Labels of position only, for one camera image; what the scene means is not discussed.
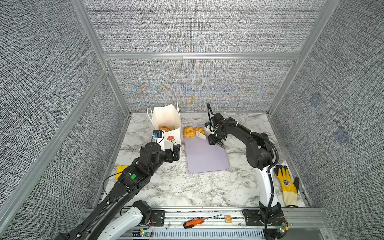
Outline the white floral paper bag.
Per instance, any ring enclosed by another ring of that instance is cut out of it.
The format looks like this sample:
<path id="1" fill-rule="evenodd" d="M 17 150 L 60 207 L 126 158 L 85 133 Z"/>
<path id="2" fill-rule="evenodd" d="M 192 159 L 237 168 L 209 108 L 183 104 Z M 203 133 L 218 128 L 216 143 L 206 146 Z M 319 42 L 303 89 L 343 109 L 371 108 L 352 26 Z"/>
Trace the white floral paper bag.
<path id="1" fill-rule="evenodd" d="M 170 104 L 165 107 L 147 108 L 147 116 L 154 130 L 161 130 L 163 126 L 170 129 L 169 132 L 165 132 L 165 149 L 181 144 L 181 115 L 178 102 L 176 107 Z"/>

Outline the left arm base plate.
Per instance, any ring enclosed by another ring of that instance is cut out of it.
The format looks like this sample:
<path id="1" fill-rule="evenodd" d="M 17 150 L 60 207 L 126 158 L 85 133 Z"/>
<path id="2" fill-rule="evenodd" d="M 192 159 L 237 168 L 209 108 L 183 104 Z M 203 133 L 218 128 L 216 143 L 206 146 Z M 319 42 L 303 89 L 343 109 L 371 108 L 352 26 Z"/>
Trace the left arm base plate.
<path id="1" fill-rule="evenodd" d="M 165 213 L 164 210 L 152 210 L 150 220 L 152 221 L 152 226 L 154 227 L 163 227 L 165 222 Z"/>

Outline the striped round bun top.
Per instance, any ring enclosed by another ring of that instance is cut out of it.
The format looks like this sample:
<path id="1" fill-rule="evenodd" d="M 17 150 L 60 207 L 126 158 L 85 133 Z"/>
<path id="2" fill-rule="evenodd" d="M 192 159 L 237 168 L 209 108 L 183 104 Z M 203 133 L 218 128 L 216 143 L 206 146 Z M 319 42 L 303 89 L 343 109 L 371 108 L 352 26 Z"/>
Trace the striped round bun top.
<path id="1" fill-rule="evenodd" d="M 169 132 L 170 131 L 170 129 L 167 126 L 163 126 L 161 128 L 161 130 L 164 131 L 164 132 Z"/>

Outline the white food tongs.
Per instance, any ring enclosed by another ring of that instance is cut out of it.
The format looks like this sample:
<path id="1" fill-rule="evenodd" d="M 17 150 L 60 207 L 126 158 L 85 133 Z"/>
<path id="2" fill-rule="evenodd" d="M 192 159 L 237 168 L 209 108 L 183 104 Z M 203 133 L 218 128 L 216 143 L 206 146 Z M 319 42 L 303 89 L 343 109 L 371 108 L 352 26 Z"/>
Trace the white food tongs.
<path id="1" fill-rule="evenodd" d="M 207 136 L 199 131 L 195 131 L 195 135 L 200 138 L 200 139 L 203 139 L 203 140 L 207 140 Z M 213 143 L 213 145 L 219 145 L 220 147 L 222 147 L 223 149 L 226 148 L 226 146 L 222 143 L 222 142 L 217 142 L 217 143 Z"/>

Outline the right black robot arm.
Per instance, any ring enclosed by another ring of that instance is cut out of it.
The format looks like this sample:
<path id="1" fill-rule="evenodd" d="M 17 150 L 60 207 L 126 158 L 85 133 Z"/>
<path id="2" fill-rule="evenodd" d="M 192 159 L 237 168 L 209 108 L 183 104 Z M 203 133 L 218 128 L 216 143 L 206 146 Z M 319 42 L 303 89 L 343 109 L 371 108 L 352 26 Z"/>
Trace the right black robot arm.
<path id="1" fill-rule="evenodd" d="M 220 113 L 213 113 L 207 104 L 209 117 L 208 128 L 212 133 L 208 136 L 210 145 L 224 146 L 228 135 L 240 140 L 246 146 L 248 164 L 257 170 L 260 190 L 260 220 L 269 225 L 282 214 L 281 204 L 275 197 L 275 187 L 272 178 L 272 168 L 279 161 L 279 153 L 267 134 L 259 134 L 239 124 L 233 118 L 224 118 Z"/>

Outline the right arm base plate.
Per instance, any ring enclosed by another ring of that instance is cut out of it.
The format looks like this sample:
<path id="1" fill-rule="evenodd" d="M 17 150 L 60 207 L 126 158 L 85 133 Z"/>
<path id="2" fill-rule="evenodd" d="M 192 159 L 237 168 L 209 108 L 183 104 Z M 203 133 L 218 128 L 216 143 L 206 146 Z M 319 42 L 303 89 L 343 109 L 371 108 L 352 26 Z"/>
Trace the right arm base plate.
<path id="1" fill-rule="evenodd" d="M 265 221 L 267 221 L 267 225 L 270 224 L 270 220 L 266 218 L 266 209 L 243 209 L 242 214 L 244 216 L 245 222 L 247 226 L 264 226 Z"/>

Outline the small striped bun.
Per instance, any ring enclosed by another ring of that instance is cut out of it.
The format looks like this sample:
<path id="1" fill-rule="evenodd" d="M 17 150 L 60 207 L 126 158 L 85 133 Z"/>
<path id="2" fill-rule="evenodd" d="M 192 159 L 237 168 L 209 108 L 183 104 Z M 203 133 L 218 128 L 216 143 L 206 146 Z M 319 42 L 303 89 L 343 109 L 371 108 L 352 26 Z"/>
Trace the small striped bun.
<path id="1" fill-rule="evenodd" d="M 202 127 L 196 127 L 195 131 L 205 135 L 205 131 L 204 131 L 204 129 Z"/>

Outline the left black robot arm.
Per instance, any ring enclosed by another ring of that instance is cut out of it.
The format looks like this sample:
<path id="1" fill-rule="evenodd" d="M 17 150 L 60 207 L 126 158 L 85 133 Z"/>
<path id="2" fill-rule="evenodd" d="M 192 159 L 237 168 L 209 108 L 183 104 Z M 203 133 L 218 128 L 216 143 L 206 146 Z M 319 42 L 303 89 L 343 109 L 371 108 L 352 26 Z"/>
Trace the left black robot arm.
<path id="1" fill-rule="evenodd" d="M 140 156 L 125 168 L 107 197 L 95 210 L 70 233 L 59 234 L 57 240 L 95 240 L 113 220 L 115 215 L 147 185 L 157 169 L 164 163 L 180 159 L 181 145 L 161 150 L 158 143 L 147 143 L 140 149 Z"/>

